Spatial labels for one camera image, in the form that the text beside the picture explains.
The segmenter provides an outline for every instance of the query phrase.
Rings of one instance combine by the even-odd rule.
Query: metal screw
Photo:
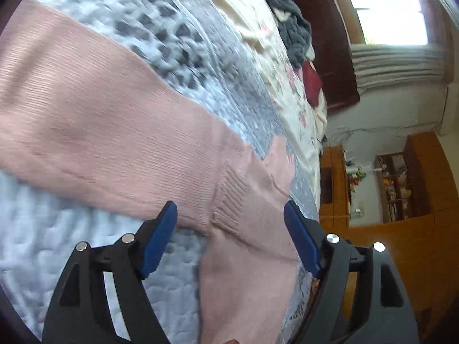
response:
[[[124,234],[122,237],[121,237],[121,240],[123,243],[126,243],[126,244],[129,244],[129,243],[132,243],[135,239],[135,236],[134,234],[132,233],[127,233],[127,234]]]
[[[376,242],[373,247],[375,248],[376,251],[378,252],[384,252],[384,250],[386,249],[386,246],[383,245],[381,242]]]
[[[78,252],[82,252],[82,251],[84,251],[85,249],[88,248],[88,243],[86,243],[86,242],[78,242],[77,245],[75,246],[75,248],[77,249]]]
[[[334,245],[335,243],[338,243],[340,241],[340,237],[336,234],[331,233],[327,235],[327,241]]]

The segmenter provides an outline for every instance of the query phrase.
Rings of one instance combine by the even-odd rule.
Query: window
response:
[[[419,0],[351,1],[359,16],[366,44],[427,44]]]

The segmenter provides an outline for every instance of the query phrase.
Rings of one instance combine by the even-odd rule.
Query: pink garment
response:
[[[34,0],[0,36],[0,166],[83,203],[150,219],[167,200],[207,232],[224,162],[252,148],[130,50]]]
[[[275,343],[298,265],[283,217],[294,174],[283,138],[245,172],[226,167],[200,267],[201,344]]]

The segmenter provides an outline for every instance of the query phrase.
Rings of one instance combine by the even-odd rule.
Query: dark brown wooden headboard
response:
[[[346,28],[334,0],[293,0],[311,23],[314,66],[323,81],[329,113],[360,100]]]

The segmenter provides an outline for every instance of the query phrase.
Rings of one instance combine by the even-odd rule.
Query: blue gripper pad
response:
[[[284,206],[285,225],[298,251],[304,269],[311,272],[315,278],[320,278],[322,268],[319,264],[318,245],[313,241],[311,235],[306,230],[302,218],[304,221],[314,220],[305,219],[293,206],[294,204],[291,202],[287,202]]]
[[[140,273],[144,278],[147,278],[150,273],[158,268],[162,254],[177,224],[177,205],[174,202],[168,202],[156,221],[158,224],[143,252]]]

